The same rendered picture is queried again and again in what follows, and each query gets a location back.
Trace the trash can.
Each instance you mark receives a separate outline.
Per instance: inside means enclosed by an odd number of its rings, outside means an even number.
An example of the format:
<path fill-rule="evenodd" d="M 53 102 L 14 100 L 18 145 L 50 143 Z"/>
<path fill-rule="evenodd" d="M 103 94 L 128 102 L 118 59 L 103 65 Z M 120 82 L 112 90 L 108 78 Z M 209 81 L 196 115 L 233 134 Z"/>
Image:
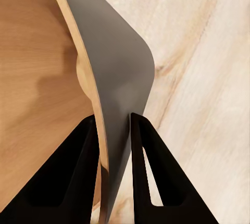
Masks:
<path fill-rule="evenodd" d="M 86 117 L 99 160 L 92 212 L 108 224 L 144 114 L 152 52 L 106 0 L 0 0 L 0 213 Z"/>

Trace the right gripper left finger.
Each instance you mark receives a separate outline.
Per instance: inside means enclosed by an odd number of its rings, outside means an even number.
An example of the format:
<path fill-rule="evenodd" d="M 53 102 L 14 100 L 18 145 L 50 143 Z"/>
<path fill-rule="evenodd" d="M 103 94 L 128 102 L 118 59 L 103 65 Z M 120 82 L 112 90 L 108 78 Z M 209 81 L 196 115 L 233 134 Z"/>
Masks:
<path fill-rule="evenodd" d="M 0 224 L 90 224 L 99 160 L 95 116 L 84 118 L 0 213 Z"/>

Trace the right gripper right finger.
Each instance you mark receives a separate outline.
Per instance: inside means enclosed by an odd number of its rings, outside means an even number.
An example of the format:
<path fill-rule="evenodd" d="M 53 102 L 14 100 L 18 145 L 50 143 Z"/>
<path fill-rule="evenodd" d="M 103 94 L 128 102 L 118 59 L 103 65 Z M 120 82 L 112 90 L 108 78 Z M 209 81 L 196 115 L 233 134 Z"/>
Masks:
<path fill-rule="evenodd" d="M 143 147 L 163 203 L 151 203 Z M 131 114 L 134 224 L 219 224 L 151 122 Z"/>

